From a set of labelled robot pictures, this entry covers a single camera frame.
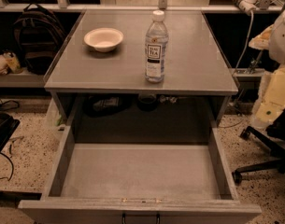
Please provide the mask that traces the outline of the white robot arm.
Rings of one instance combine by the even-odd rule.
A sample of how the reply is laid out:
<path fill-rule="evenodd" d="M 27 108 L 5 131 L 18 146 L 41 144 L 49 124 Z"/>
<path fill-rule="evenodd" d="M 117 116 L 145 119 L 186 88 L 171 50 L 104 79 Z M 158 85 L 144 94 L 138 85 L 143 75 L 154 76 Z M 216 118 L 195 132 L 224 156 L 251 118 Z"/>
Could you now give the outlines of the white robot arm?
<path fill-rule="evenodd" d="M 285 109 L 285 9 L 272 25 L 251 39 L 249 46 L 267 50 L 270 59 L 279 63 L 279 68 L 272 74 L 263 75 L 259 98 L 252 109 L 250 123 L 264 129 Z"/>

